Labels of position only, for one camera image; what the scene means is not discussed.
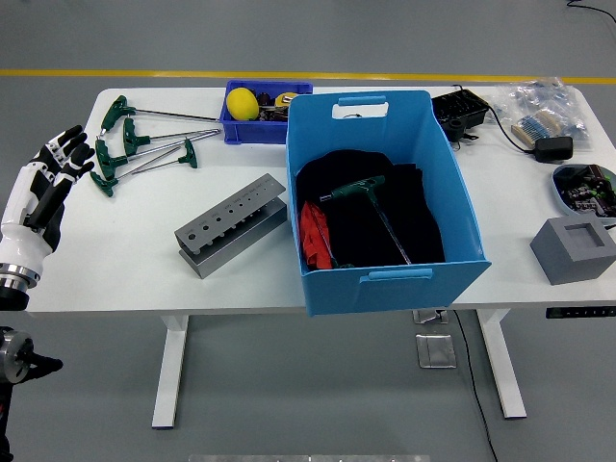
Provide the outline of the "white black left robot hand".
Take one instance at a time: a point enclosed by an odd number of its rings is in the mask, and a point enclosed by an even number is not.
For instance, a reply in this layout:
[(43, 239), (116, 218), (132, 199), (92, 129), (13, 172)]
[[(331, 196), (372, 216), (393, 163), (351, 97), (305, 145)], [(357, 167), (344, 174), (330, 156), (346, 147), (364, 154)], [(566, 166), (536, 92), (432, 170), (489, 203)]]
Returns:
[(42, 272), (60, 241), (64, 201), (94, 167), (94, 149), (76, 125), (47, 141), (18, 172), (1, 222), (1, 262)]

